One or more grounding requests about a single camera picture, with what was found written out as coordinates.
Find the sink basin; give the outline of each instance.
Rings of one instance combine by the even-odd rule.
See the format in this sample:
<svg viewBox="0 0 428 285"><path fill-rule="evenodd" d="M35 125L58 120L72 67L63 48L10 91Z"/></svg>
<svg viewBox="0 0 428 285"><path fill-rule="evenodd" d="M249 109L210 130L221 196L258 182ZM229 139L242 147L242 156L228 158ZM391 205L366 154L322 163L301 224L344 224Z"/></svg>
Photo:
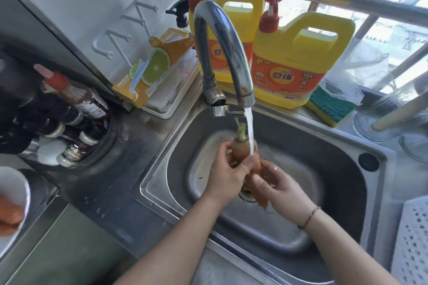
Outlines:
<svg viewBox="0 0 428 285"><path fill-rule="evenodd" d="M394 153L261 105L253 108L253 119L260 157L293 176L316 204L372 253ZM234 119L212 117L196 97L143 174L134 197L175 223L205 189L218 146L235 136ZM361 167L358 159L363 153L377 158L376 171ZM308 234L271 206L265 210L257 205L245 190L224 209L210 239L218 250L231 252L279 283L333 281Z"/></svg>

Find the plastic bag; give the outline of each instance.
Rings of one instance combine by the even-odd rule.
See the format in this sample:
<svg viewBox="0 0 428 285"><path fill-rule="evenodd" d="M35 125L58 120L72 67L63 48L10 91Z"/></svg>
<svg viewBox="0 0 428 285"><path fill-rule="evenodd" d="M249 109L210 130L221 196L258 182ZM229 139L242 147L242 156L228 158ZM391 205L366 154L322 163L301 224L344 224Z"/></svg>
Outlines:
<svg viewBox="0 0 428 285"><path fill-rule="evenodd" d="M388 55L367 42L352 39L319 86L330 96L361 105L361 86L371 88L390 74Z"/></svg>

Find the faucet spout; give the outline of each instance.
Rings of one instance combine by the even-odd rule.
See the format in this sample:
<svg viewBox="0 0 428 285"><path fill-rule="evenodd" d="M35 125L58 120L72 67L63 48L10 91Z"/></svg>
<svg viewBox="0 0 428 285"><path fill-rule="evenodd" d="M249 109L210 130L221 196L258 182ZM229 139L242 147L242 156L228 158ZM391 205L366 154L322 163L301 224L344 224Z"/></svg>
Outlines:
<svg viewBox="0 0 428 285"><path fill-rule="evenodd" d="M211 50L208 43L209 26L214 32L232 75L238 105L243 108L255 103L253 81L247 57L238 33L223 9L212 1L200 1L195 8L195 43L199 51L204 76L203 90L210 106L223 106L226 97L218 88L211 66Z"/></svg>

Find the green sponge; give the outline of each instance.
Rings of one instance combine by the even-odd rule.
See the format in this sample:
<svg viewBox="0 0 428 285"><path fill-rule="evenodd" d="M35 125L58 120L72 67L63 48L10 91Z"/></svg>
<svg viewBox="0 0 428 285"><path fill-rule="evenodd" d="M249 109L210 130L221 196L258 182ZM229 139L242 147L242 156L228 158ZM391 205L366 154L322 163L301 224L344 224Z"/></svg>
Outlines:
<svg viewBox="0 0 428 285"><path fill-rule="evenodd" d="M354 103L334 98L319 86L312 93L306 106L333 127L338 126L356 109Z"/></svg>

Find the kitchen counter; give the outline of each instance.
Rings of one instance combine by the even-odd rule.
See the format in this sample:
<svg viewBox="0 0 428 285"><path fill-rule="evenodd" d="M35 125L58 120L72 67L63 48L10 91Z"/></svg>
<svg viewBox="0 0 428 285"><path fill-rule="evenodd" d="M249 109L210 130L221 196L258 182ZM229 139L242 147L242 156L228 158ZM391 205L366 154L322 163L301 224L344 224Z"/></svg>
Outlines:
<svg viewBox="0 0 428 285"><path fill-rule="evenodd" d="M140 176L145 174L172 128L180 122L182 113L196 93L200 92L201 82L201 75L198 75L175 114L168 120L142 110L135 110L132 114L121 113L121 135L110 152L94 166L47 172L68 201L114 236L137 258L162 239L172 225L136 201L131 196L131 189ZM226 91L233 91L230 84L221 86ZM284 113L288 112L270 106ZM297 108L293 112L319 120L305 107ZM353 116L343 122L339 129L356 135L352 123ZM374 251L377 261L389 268L403 202L428 193L428 165L405 154L397 138L382 146L397 153L394 186L388 199L389 213L382 213L381 209L378 229L380 240L377 241ZM195 282L210 284L211 281L216 282L215 279L219 277L223 284L270 282L266 277L254 273L249 277L246 272L211 251L208 246L196 272Z"/></svg>

